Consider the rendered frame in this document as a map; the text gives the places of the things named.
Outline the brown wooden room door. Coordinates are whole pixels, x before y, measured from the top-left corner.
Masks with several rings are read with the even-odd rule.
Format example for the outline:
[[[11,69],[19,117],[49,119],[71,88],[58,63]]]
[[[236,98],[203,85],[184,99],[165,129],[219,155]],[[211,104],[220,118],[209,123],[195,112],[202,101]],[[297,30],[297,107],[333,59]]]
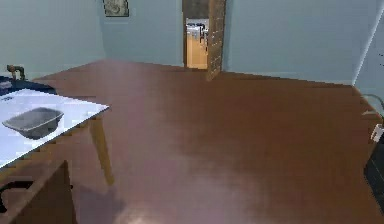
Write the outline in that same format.
[[[213,80],[222,70],[225,10],[226,0],[209,0],[207,81]]]

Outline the white table with wooden legs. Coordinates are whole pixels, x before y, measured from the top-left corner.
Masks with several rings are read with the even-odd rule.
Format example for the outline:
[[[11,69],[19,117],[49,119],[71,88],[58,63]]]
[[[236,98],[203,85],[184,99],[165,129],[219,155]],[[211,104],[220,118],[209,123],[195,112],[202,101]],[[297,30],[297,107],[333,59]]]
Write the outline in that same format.
[[[28,139],[5,123],[38,108],[62,112],[58,127],[48,135]],[[108,185],[114,183],[101,114],[108,105],[22,89],[0,97],[0,182],[33,163],[51,162],[55,144],[86,127],[89,128],[101,169]]]

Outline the grey rectangular dish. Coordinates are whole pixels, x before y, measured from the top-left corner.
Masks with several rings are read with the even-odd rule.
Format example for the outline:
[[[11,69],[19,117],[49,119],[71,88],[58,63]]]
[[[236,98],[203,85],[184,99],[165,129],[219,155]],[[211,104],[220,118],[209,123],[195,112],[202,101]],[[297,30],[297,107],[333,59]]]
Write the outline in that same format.
[[[60,110],[39,107],[13,116],[2,124],[23,137],[38,140],[54,132],[63,115]]]

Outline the brown wooden chair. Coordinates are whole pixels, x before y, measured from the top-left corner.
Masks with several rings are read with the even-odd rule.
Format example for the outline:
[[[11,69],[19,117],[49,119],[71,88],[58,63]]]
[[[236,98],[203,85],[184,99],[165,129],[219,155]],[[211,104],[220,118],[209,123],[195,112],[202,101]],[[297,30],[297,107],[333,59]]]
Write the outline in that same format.
[[[30,165],[0,180],[0,224],[78,224],[68,162]]]

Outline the dark blue sofa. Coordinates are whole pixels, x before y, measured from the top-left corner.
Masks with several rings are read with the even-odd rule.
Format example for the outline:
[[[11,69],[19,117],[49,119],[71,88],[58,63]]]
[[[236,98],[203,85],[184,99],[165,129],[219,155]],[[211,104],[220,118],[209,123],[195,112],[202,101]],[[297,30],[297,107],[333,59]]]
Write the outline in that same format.
[[[30,89],[49,94],[57,94],[56,90],[52,86],[46,84],[14,80],[10,77],[0,76],[0,96],[19,91],[21,89]]]

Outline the brown curved pipe object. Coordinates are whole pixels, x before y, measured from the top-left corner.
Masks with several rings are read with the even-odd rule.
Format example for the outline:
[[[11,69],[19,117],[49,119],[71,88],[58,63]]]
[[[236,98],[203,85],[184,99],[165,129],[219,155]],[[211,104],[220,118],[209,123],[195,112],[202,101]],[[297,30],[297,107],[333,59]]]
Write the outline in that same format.
[[[26,80],[25,70],[22,66],[7,65],[6,69],[12,74],[13,79],[16,79],[16,73],[19,73],[20,79],[22,81]]]

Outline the black furniture with white box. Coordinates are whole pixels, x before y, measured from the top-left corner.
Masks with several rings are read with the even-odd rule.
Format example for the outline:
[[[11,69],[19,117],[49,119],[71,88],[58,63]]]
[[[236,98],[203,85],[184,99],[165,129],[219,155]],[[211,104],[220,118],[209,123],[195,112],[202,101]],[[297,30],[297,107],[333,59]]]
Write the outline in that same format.
[[[384,216],[384,115],[376,110],[367,110],[362,115],[379,115],[382,121],[376,124],[370,139],[375,147],[364,167],[364,177],[371,189],[371,193]]]

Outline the framed wall picture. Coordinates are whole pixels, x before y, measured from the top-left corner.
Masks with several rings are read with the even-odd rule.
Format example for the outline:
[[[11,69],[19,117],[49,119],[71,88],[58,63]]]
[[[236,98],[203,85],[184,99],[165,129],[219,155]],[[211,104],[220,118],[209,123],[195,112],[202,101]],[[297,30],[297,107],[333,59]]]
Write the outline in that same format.
[[[106,17],[128,17],[128,0],[103,0]]]

